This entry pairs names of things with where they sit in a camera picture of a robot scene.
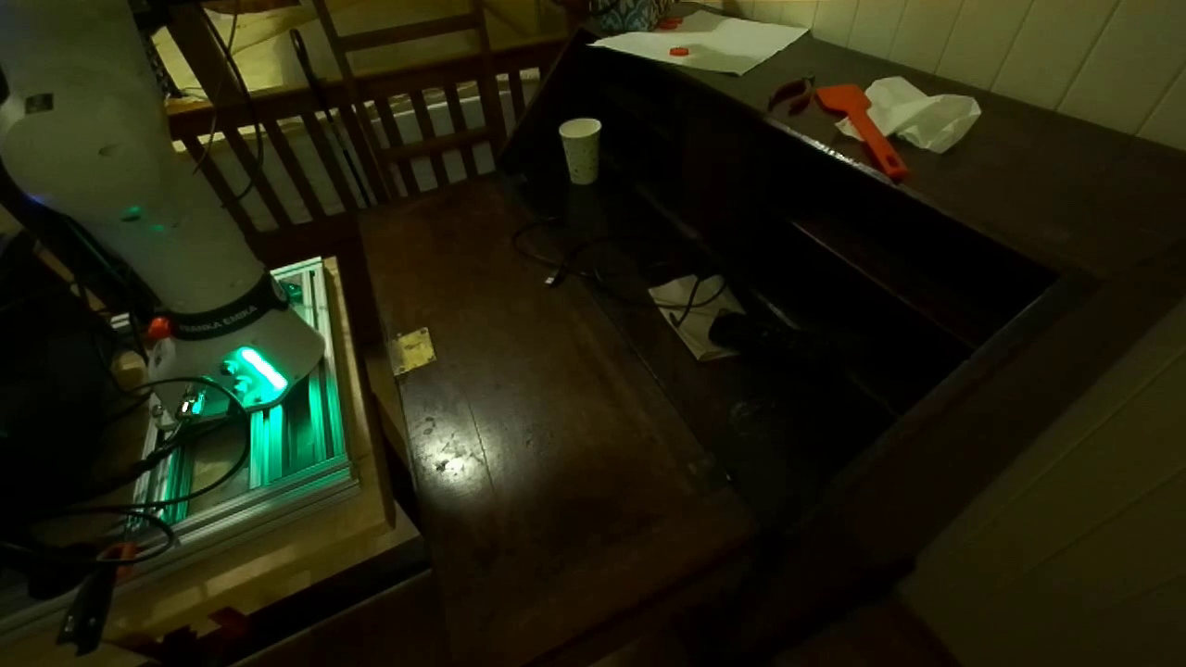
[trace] white wall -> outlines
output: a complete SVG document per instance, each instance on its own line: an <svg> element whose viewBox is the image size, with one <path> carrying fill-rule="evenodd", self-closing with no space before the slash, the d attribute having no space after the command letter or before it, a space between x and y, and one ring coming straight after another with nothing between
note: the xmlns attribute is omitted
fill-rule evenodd
<svg viewBox="0 0 1186 667"><path fill-rule="evenodd" d="M1186 0L735 0L751 19L1186 153Z"/></svg>
<svg viewBox="0 0 1186 667"><path fill-rule="evenodd" d="M1186 304L919 557L903 601L967 667L1186 662Z"/></svg>

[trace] wooden desk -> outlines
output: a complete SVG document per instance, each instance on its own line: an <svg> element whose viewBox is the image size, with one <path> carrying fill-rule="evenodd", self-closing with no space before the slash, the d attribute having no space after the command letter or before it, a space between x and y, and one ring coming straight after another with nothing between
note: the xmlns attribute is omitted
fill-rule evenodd
<svg viewBox="0 0 1186 667"><path fill-rule="evenodd" d="M385 332L427 325L437 348L401 405L383 369L370 384L404 430L461 662L592 656L589 628L680 607L751 535L655 359L582 280L546 290L517 223L498 182L362 223Z"/></svg>
<svg viewBox="0 0 1186 667"><path fill-rule="evenodd" d="M887 585L1186 295L1171 148L973 92L986 115L967 140L900 148L911 179L887 182L819 107L768 117L794 76L887 73L965 87L813 37L743 76L575 43L501 155L549 212L557 127L598 115L600 189L703 245L785 341L832 341L832 379L887 412L785 523L777 573L721 616L730 653L751 656L739 662Z"/></svg>

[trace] red object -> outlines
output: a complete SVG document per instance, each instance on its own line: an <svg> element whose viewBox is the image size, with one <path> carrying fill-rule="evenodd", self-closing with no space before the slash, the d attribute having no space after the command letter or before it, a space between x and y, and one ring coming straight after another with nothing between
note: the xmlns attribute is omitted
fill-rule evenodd
<svg viewBox="0 0 1186 667"><path fill-rule="evenodd" d="M819 107L848 115L857 134L862 138L862 148L873 155L873 163L892 179L907 179L911 168L892 153L887 134L866 117L866 97L857 86L827 86L814 87Z"/></svg>
<svg viewBox="0 0 1186 667"><path fill-rule="evenodd" d="M167 341L169 332L175 332L175 322L157 315L147 317L146 341L157 344L157 341Z"/></svg>

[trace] papers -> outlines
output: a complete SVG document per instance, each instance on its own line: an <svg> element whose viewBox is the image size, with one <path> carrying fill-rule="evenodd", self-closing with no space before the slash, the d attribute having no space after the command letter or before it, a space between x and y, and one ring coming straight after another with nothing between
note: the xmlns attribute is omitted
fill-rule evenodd
<svg viewBox="0 0 1186 667"><path fill-rule="evenodd" d="M740 312L739 295L730 294L725 276L674 276L664 284L651 284L650 295L655 300L664 322L677 332L677 341L697 359L725 359L730 348L713 344L709 329L714 315Z"/></svg>
<svg viewBox="0 0 1186 667"><path fill-rule="evenodd" d="M409 332L391 338L385 344L385 359L391 364L398 379L432 364L437 359L432 332L427 325L419 325L419 329L409 329Z"/></svg>
<svg viewBox="0 0 1186 667"><path fill-rule="evenodd" d="M592 39L592 49L627 50L637 60L661 60L690 69L721 69L743 73L768 61L776 50L800 39L809 31L800 27L772 27L772 22L743 22L713 12L684 13L674 31L655 34L614 34Z"/></svg>

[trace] paper cup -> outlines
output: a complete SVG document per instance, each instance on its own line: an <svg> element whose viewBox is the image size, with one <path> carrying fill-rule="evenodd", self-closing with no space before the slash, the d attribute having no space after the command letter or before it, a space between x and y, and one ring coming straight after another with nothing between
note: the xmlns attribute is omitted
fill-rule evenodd
<svg viewBox="0 0 1186 667"><path fill-rule="evenodd" d="M600 117L559 123L564 163L569 185L592 185L600 163Z"/></svg>

